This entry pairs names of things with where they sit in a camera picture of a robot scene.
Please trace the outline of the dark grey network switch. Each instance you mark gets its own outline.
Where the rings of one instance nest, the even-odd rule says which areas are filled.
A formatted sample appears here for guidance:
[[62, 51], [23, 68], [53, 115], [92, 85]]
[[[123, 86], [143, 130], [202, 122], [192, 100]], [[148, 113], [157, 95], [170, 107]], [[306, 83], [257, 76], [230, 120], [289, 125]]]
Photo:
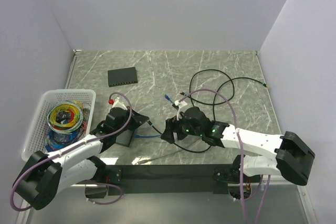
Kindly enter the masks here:
[[117, 136], [116, 144], [124, 147], [129, 147], [136, 130], [136, 127], [125, 128], [124, 131]]

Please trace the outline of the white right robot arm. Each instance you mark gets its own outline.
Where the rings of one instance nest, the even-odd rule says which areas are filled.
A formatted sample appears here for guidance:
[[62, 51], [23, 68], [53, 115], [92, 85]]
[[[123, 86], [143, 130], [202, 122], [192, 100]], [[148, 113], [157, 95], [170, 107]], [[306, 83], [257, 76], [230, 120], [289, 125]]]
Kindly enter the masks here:
[[253, 156], [244, 154], [235, 158], [231, 176], [238, 182], [256, 175], [276, 175], [292, 184], [305, 186], [315, 158], [313, 150], [294, 132], [277, 135], [237, 128], [210, 120], [198, 107], [167, 119], [161, 139], [174, 144], [187, 136], [200, 137], [210, 146], [253, 153]]

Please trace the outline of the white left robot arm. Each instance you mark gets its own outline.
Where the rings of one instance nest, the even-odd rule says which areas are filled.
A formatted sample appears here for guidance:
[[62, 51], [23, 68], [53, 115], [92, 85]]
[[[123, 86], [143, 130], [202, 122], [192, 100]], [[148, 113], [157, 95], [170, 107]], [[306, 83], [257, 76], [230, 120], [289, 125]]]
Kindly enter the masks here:
[[103, 185], [112, 174], [98, 157], [123, 133], [134, 131], [149, 120], [130, 108], [112, 108], [106, 119], [81, 140], [47, 154], [34, 152], [12, 186], [30, 207], [41, 210], [62, 190], [86, 180]]

